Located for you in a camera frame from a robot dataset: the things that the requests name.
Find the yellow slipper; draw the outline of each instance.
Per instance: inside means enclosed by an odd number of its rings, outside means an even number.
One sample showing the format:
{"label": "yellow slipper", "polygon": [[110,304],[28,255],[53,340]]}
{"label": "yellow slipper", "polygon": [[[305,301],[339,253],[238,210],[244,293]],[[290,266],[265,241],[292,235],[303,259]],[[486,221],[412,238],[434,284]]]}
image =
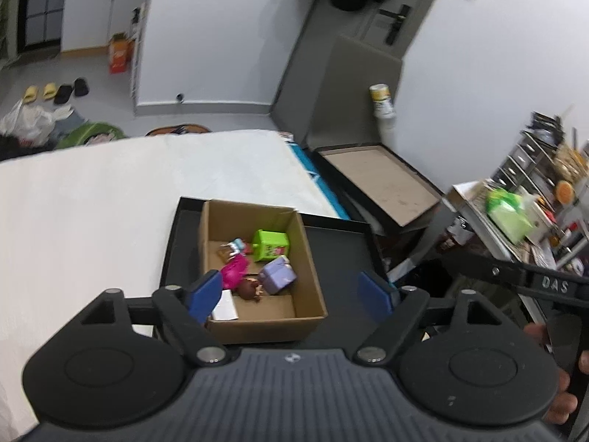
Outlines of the yellow slipper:
{"label": "yellow slipper", "polygon": [[45,89],[43,90],[43,99],[53,99],[57,94],[57,87],[55,83],[48,83],[45,85]]}
{"label": "yellow slipper", "polygon": [[35,86],[30,86],[27,88],[27,90],[25,91],[25,96],[22,99],[23,103],[31,103],[34,100],[36,100],[36,94],[37,94],[37,87]]}

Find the brown toy figure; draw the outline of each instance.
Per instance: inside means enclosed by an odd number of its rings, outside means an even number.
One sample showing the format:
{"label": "brown toy figure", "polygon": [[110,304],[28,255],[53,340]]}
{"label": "brown toy figure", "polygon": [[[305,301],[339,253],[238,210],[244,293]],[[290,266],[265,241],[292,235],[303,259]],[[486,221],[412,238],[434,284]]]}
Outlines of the brown toy figure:
{"label": "brown toy figure", "polygon": [[238,285],[236,291],[239,297],[246,301],[260,301],[260,281],[255,277],[245,277]]}

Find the slipper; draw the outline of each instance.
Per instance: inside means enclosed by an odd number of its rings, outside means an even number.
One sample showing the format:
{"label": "slipper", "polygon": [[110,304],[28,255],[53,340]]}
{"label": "slipper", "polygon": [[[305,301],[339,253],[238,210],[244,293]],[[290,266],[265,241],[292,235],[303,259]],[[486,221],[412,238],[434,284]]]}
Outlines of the slipper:
{"label": "slipper", "polygon": [[36,100],[38,88],[36,86],[30,86],[25,91],[25,96],[22,98],[23,103],[31,103]]}
{"label": "slipper", "polygon": [[88,82],[84,78],[78,78],[74,81],[74,96],[76,98],[84,97],[90,90],[88,89]]}
{"label": "slipper", "polygon": [[54,105],[62,105],[67,103],[70,99],[70,95],[74,88],[72,85],[61,85],[60,88],[57,90],[57,94],[55,95],[55,99],[53,100]]}
{"label": "slipper", "polygon": [[55,86],[55,83],[48,83],[45,85],[45,89],[43,90],[43,99],[45,99],[45,100],[53,99],[53,98],[55,98],[56,94],[57,94],[57,87]]}

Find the white card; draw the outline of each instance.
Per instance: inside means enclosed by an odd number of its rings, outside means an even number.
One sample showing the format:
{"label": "white card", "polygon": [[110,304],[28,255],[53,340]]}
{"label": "white card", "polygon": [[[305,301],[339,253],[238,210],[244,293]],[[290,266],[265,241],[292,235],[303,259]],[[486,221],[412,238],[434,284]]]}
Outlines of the white card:
{"label": "white card", "polygon": [[221,299],[213,309],[214,320],[235,320],[237,319],[237,310],[233,303],[231,289],[225,289],[221,293]]}

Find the white mattress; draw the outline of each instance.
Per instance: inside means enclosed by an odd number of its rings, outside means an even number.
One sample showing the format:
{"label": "white mattress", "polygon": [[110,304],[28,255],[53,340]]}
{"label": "white mattress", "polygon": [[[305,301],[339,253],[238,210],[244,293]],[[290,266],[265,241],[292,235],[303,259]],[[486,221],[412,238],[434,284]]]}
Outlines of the white mattress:
{"label": "white mattress", "polygon": [[0,164],[0,442],[35,424],[21,371],[37,348],[106,288],[157,289],[181,196],[337,217],[273,131],[137,138]]}

